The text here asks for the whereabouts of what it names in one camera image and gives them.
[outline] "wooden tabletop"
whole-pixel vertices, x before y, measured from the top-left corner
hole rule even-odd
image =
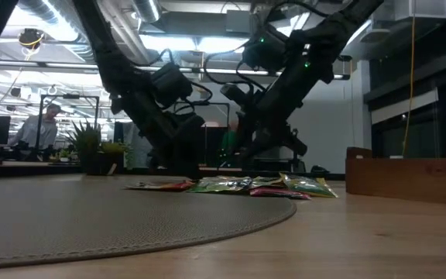
[[[446,205],[346,195],[341,184],[334,189],[341,198],[299,201],[294,217],[251,235],[131,257],[2,269],[0,279],[446,278]]]

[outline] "green snack bag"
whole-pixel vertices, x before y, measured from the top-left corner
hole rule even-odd
[[[315,180],[292,174],[280,174],[285,185],[292,191],[307,193],[314,197],[338,198],[338,195],[326,184],[324,179]]]
[[[249,190],[252,179],[250,177],[205,177],[187,192],[246,192]]]
[[[286,188],[281,177],[256,177],[252,180],[251,189],[259,187]]]

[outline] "snack bag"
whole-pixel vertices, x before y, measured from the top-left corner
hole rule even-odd
[[[285,188],[281,177],[256,177],[252,180],[251,189],[259,187]]]
[[[190,181],[182,181],[179,183],[167,181],[140,181],[134,185],[126,185],[130,190],[152,190],[152,191],[185,191],[194,185]]]
[[[287,190],[287,189],[266,188],[266,187],[252,189],[251,196],[253,196],[253,197],[285,197],[285,198],[310,200],[309,195],[305,194],[305,193],[301,193],[298,191],[291,191],[291,190]]]
[[[251,183],[252,179],[250,177],[205,177],[188,192],[247,192]]]
[[[338,198],[324,179],[315,180],[308,177],[300,177],[292,174],[280,174],[285,185],[292,191],[307,193],[313,197]]]

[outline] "plant pot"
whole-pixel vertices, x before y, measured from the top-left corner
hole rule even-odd
[[[79,157],[82,170],[87,175],[113,175],[123,172],[123,153],[96,153]]]

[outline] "round mat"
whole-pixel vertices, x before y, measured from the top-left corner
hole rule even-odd
[[[255,232],[286,198],[131,191],[125,182],[0,181],[0,267],[116,257]]]

